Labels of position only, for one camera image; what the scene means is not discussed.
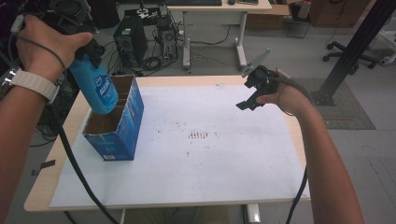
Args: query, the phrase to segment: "forearm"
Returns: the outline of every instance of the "forearm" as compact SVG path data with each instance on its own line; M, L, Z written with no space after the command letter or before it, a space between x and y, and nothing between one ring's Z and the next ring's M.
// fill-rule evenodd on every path
M296 114L304 139L315 223L363 223L347 169L312 105Z
M7 216L45 102L42 95L18 86L0 102L0 223Z

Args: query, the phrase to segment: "bottle label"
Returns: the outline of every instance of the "bottle label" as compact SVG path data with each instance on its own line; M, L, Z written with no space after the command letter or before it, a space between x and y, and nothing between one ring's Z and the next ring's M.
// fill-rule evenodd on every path
M117 94L115 93L113 82L107 74L95 78L95 90L106 106L116 100Z

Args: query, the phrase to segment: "office chair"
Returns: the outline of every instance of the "office chair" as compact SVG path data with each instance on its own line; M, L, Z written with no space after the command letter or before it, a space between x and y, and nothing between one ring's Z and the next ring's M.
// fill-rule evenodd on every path
M336 47L336 48L340 49L342 52L333 52L333 53L326 54L323 57L323 62L328 62L330 60L330 58L332 58L332 57L340 57L344 53L344 50L347 48L347 47L341 45L340 43L338 43L336 41L333 41L331 44L328 44L326 48L327 49L332 49L333 47ZM370 56L367 56L367 55L364 55L364 54L362 54L359 57L359 59L362 59L364 61L369 62L370 64L368 65L368 67L371 68L371 69L373 69L376 66L376 64L378 63L378 59L370 57ZM353 66L350 68L349 74L350 75L355 74L355 72L358 69L359 69L358 62L355 62L353 64Z

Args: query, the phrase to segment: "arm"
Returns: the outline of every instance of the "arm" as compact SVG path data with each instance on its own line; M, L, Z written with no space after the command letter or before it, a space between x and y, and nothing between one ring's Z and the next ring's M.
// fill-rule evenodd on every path
M25 16L26 27L19 35L54 50L68 67L75 51L86 45L92 35L61 35L33 16ZM48 51L17 40L18 53L25 71L55 82L63 69ZM46 99L23 87L15 86L0 101L0 223L4 223L25 163L35 126Z
M315 223L363 223L347 169L319 112L299 91L280 84L277 93L260 96L260 104L279 104L300 123Z

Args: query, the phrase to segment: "table leg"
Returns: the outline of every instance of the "table leg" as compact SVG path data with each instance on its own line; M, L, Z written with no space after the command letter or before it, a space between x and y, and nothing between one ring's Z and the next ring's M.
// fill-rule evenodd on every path
M261 223L260 209L257 203L242 205L244 224Z
M187 36L187 11L183 11L184 47L183 47L183 66L190 68L190 39Z
M236 51L238 52L239 65L241 68L244 68L248 65L247 58L245 56L244 46L242 45L242 41L244 38L245 32L245 24L247 22L248 13L242 12L241 14L241 22L239 24L239 36L235 39L236 41Z

